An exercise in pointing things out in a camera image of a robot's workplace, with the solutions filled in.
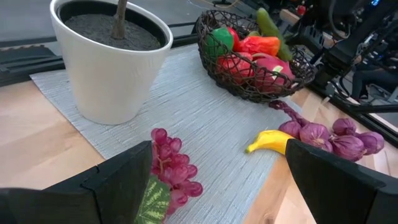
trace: black cable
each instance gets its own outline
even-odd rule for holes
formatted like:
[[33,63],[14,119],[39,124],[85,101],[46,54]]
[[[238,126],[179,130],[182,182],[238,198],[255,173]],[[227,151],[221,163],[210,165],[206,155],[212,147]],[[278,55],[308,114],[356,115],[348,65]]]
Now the black cable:
[[329,11],[328,11],[328,17],[329,17],[329,23],[330,23],[330,27],[331,27],[331,31],[336,34],[337,36],[341,37],[342,39],[347,39],[349,37],[349,35],[351,34],[351,29],[348,28],[348,35],[343,36],[341,35],[336,26],[335,23],[333,22],[333,11],[335,10],[335,5],[336,5],[336,0],[331,0],[330,5],[329,5]]

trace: plant stem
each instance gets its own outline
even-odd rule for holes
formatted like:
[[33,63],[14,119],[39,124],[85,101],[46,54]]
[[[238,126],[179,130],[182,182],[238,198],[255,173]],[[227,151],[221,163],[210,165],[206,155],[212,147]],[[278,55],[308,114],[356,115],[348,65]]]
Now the plant stem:
[[114,39],[124,39],[124,18],[126,16],[126,6],[127,0],[119,0],[118,10],[114,15],[114,24],[112,28],[112,38]]

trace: red grapes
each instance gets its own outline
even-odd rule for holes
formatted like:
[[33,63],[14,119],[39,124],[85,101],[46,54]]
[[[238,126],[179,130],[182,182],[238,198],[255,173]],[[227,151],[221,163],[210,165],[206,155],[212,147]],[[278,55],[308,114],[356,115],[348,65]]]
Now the red grapes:
[[153,140],[151,173],[170,187],[171,201],[167,214],[171,215],[188,202],[188,197],[198,197],[202,194],[202,185],[189,180],[196,176],[198,168],[189,164],[188,155],[179,154],[182,147],[181,139],[168,137],[163,128],[153,129],[150,136]]

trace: plant pot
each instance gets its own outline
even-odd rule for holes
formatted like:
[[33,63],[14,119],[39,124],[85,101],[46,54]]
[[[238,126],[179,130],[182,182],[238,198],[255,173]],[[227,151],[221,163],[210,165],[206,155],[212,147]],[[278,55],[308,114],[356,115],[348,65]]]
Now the plant pot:
[[159,49],[139,51],[112,47],[86,38],[65,25],[73,16],[113,16],[117,3],[117,0],[52,0],[50,4],[53,28],[77,108],[85,118],[101,124],[121,124],[135,117],[149,97],[150,87],[173,42],[172,32],[163,21],[129,2],[126,20],[156,37]]

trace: table mat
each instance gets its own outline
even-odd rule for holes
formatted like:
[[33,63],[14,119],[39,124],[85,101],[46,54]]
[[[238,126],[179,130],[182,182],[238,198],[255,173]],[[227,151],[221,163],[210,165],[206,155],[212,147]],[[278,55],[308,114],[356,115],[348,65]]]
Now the table mat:
[[278,157],[273,151],[247,155],[244,149],[259,131],[277,129],[289,117],[217,87],[202,67],[197,49],[197,45],[173,49],[138,115],[116,126],[80,115],[66,71],[31,78],[105,159],[150,139],[153,128],[165,128],[182,139],[182,152],[198,167],[194,180],[203,184],[204,192],[190,198],[166,223],[242,223]]

